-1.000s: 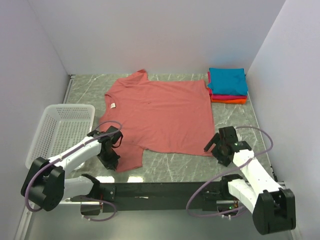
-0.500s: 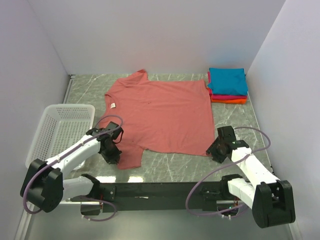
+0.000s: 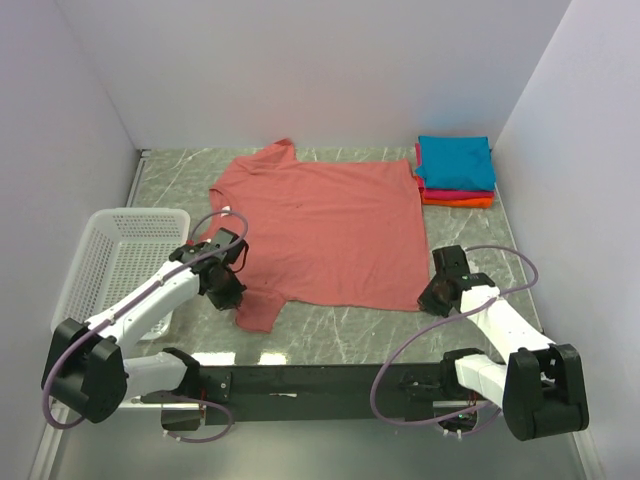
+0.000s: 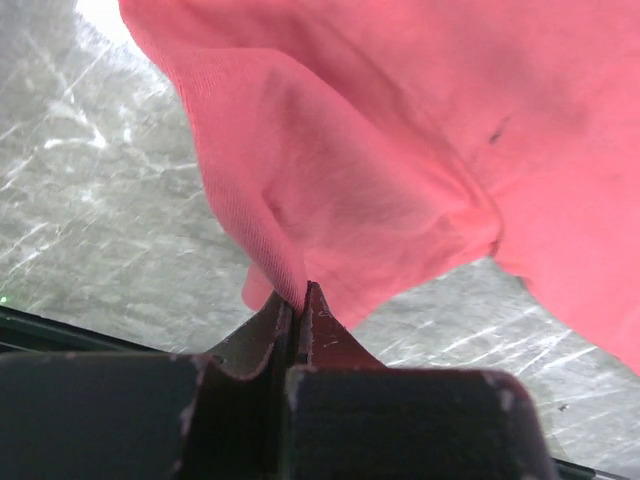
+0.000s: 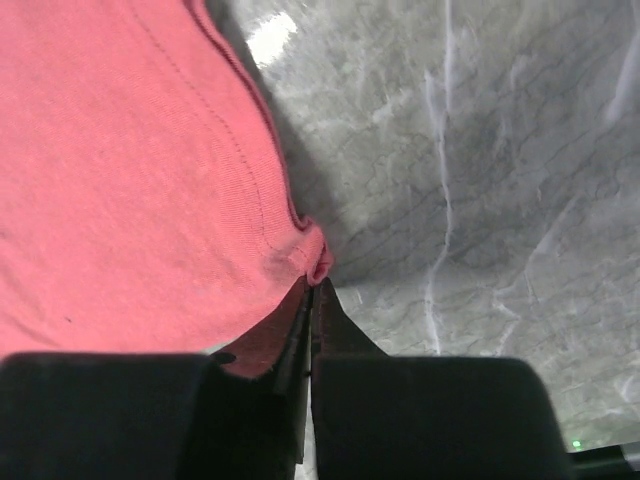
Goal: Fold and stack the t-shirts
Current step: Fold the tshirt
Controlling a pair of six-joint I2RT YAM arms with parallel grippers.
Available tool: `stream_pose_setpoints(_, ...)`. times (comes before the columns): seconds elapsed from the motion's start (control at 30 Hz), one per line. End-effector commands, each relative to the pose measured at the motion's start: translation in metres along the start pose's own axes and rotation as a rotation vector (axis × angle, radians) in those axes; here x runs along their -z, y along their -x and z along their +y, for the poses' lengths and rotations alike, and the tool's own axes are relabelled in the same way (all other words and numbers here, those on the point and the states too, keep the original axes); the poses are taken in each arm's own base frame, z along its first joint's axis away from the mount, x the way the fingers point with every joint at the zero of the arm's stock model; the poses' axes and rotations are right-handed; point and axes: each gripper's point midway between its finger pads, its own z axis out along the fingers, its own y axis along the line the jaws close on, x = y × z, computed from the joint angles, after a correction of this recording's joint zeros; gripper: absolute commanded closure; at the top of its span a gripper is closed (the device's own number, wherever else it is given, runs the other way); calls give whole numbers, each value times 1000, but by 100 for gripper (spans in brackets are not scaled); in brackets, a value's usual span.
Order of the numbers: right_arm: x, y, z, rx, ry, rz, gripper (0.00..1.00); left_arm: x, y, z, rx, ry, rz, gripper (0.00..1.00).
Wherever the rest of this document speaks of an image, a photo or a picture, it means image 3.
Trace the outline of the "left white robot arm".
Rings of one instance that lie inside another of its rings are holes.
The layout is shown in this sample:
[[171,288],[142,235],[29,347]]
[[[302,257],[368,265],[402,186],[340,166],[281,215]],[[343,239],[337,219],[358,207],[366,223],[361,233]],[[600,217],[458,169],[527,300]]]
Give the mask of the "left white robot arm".
[[245,286],[232,266],[245,255],[242,235],[219,229],[208,241],[174,250],[148,280],[122,300],[84,322],[68,318],[53,332],[42,377],[42,411],[58,429],[50,403],[56,400],[80,420],[100,423],[122,401],[156,392],[179,402],[194,401],[202,389],[200,364],[168,348],[131,358],[135,345],[161,319],[201,295],[219,310],[236,308]]

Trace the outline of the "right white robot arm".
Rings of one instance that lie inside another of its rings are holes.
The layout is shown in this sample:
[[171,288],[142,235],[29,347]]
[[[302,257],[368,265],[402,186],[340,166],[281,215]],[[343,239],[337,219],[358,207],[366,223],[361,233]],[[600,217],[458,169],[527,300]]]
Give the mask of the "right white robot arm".
[[445,318],[462,314],[501,357],[495,362],[479,349],[445,353],[438,377],[442,393],[452,399],[480,394],[502,410],[521,441],[586,429],[590,417],[577,349],[530,325],[487,274],[471,271],[461,246],[432,255],[435,275],[418,299],[420,308]]

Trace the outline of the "salmon pink t shirt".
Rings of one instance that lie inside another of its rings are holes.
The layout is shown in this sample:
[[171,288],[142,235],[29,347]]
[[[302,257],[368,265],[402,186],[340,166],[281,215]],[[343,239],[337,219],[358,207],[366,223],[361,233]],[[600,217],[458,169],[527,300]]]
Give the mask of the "salmon pink t shirt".
[[429,280],[417,183],[407,159],[300,161],[290,140],[235,158],[209,189],[228,207],[206,233],[249,227],[238,327],[268,333],[286,303],[415,312]]

